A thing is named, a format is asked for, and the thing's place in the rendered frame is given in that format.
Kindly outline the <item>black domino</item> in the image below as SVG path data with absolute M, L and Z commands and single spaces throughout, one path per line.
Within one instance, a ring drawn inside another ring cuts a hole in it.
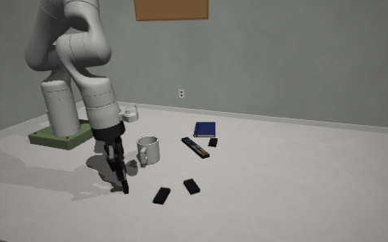
M 184 138 L 182 138 L 182 142 L 185 143 L 188 146 L 189 143 L 193 143 L 194 141 L 192 141 L 188 137 L 184 137 Z
M 209 146 L 216 147 L 218 138 L 210 138 Z
M 193 142 L 193 143 L 189 143 L 188 144 L 188 147 L 190 147 L 194 152 L 195 152 L 195 150 L 197 150 L 197 149 L 200 149 L 201 147 L 200 146 L 198 146 L 195 142 Z
M 207 153 L 207 152 L 206 152 L 205 150 L 203 150 L 202 148 L 195 150 L 195 153 L 197 153 L 197 154 L 198 154 L 201 158 L 203 158 L 203 159 L 210 157 L 210 154 Z
M 121 181 L 122 183 L 122 187 L 124 189 L 124 194 L 128 194 L 129 193 L 129 185 L 128 185 L 128 182 L 127 182 L 127 179 L 124 180 L 124 181 Z
M 186 180 L 186 181 L 183 181 L 183 184 L 185 185 L 185 187 L 187 188 L 187 190 L 189 191 L 189 193 L 190 193 L 191 195 L 200 192 L 200 188 L 199 188 L 198 185 L 194 182 L 193 179 L 188 179 L 188 180 Z
M 168 195 L 170 193 L 170 188 L 161 187 L 153 199 L 153 204 L 164 204 Z

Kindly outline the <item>dark blue book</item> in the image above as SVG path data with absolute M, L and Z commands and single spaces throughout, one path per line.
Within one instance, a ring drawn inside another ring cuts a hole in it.
M 215 137 L 215 122 L 196 122 L 194 137 Z

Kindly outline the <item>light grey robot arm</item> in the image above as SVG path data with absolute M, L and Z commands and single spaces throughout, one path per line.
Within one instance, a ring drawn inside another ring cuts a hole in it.
M 71 27 L 88 33 L 63 35 Z M 102 28 L 99 0 L 40 0 L 25 47 L 25 60 L 35 71 L 52 71 L 40 86 L 50 128 L 56 137 L 81 131 L 71 78 L 81 93 L 91 128 L 109 128 L 121 121 L 138 120 L 135 104 L 120 109 L 108 77 L 86 70 L 105 65 L 110 58 L 111 47 Z

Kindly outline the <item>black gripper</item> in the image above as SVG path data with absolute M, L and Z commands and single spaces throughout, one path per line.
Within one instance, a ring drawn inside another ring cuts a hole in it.
M 106 143 L 104 145 L 105 152 L 107 153 L 106 161 L 109 164 L 111 171 L 115 171 L 118 182 L 126 180 L 125 173 L 127 172 L 127 169 L 123 160 L 124 148 L 120 137 L 125 132 L 124 121 L 109 128 L 91 129 L 96 140 L 104 141 Z

